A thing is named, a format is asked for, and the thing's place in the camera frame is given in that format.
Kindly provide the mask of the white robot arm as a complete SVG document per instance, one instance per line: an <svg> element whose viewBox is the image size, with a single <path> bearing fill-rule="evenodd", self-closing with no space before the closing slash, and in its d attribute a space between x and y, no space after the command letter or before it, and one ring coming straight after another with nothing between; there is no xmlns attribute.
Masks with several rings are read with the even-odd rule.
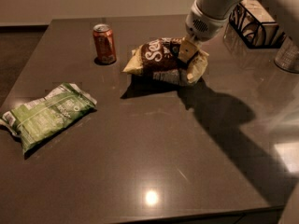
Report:
<svg viewBox="0 0 299 224"><path fill-rule="evenodd" d="M242 0L195 0L185 21L178 58L187 63L200 45L213 38L228 21L235 6Z"/></svg>

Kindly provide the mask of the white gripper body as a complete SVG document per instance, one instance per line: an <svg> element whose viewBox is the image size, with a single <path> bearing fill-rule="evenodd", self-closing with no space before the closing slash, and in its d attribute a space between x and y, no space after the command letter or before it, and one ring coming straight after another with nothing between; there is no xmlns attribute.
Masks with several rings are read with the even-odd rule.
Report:
<svg viewBox="0 0 299 224"><path fill-rule="evenodd" d="M224 3L195 0L185 21L186 31L194 40L206 42L220 31L227 19L228 8Z"/></svg>

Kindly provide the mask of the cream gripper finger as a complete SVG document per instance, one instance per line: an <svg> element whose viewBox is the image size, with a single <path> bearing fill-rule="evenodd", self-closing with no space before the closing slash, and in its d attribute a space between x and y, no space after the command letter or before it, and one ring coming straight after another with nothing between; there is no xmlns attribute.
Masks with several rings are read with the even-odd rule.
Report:
<svg viewBox="0 0 299 224"><path fill-rule="evenodd" d="M200 43L193 37L185 36L181 40L178 58L188 63L197 53L200 47Z"/></svg>

